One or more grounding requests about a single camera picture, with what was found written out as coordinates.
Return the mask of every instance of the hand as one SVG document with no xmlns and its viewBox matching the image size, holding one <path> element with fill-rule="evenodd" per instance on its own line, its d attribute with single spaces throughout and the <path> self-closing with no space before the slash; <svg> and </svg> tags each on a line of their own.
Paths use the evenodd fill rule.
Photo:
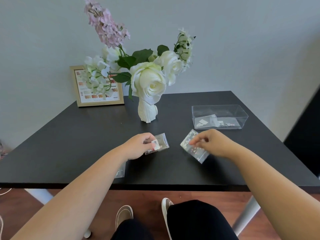
<svg viewBox="0 0 320 240">
<path fill-rule="evenodd" d="M 190 145 L 195 145 L 210 152 L 218 157 L 231 158 L 237 148 L 237 143 L 226 137 L 221 132 L 210 129 L 197 134 L 190 142 Z"/>
<path fill-rule="evenodd" d="M 125 154 L 126 160 L 137 159 L 147 150 L 152 150 L 156 146 L 154 141 L 156 138 L 151 133 L 143 133 L 135 135 L 127 140 L 124 144 L 119 146 L 122 152 Z"/>
</svg>

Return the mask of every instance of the white vase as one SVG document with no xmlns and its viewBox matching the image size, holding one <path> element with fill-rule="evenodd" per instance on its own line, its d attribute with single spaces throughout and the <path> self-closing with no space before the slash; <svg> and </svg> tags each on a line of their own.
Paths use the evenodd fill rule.
<svg viewBox="0 0 320 240">
<path fill-rule="evenodd" d="M 150 123 L 158 114 L 157 106 L 150 105 L 146 101 L 139 98 L 138 115 L 140 119 L 146 123 Z"/>
</svg>

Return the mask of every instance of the shoe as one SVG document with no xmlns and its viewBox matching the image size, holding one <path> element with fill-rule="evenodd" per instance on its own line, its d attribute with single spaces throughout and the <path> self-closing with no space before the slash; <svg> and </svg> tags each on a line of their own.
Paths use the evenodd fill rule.
<svg viewBox="0 0 320 240">
<path fill-rule="evenodd" d="M 115 217 L 115 229 L 117 230 L 118 226 L 124 221 L 128 219 L 134 218 L 134 212 L 129 205 L 122 206 Z"/>
<path fill-rule="evenodd" d="M 172 201 L 168 198 L 163 198 L 162 199 L 162 203 L 161 203 L 161 208 L 162 208 L 162 214 L 164 217 L 164 221 L 165 221 L 165 225 L 167 226 L 167 230 L 168 230 L 168 234 L 169 234 L 169 238 L 170 240 L 172 240 L 170 232 L 169 232 L 169 227 L 168 227 L 168 222 L 167 222 L 167 212 L 169 209 L 169 206 L 172 206 L 174 203 L 172 203 Z"/>
</svg>

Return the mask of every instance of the picture frame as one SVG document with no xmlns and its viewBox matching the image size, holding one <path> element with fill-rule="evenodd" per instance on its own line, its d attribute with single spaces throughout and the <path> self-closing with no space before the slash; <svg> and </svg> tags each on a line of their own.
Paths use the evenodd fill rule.
<svg viewBox="0 0 320 240">
<path fill-rule="evenodd" d="M 83 82 L 78 78 L 79 72 L 84 71 L 82 65 L 70 66 L 72 73 L 72 80 L 75 89 L 76 101 L 78 107 L 83 106 L 99 106 L 99 105 L 114 105 L 114 104 L 124 104 L 122 84 L 117 83 L 112 79 L 113 75 L 110 75 L 112 81 L 111 89 L 114 90 L 111 97 L 107 97 L 106 100 L 103 98 L 102 94 L 92 94 L 89 88 L 86 86 L 86 82 Z"/>
</svg>

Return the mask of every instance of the white cable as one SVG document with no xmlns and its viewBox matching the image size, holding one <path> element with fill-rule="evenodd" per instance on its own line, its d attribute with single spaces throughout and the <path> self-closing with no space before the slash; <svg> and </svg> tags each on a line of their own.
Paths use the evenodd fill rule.
<svg viewBox="0 0 320 240">
<path fill-rule="evenodd" d="M 0 196 L 8 193 L 10 190 L 12 190 L 12 189 L 9 189 L 8 191 L 6 191 L 6 192 L 4 192 L 4 193 L 0 193 Z M 3 224 L 3 219 L 2 219 L 2 217 L 1 217 L 1 215 L 0 215 L 0 240 L 1 240 L 1 237 L 2 237 L 3 225 L 4 225 L 4 224 Z"/>
</svg>

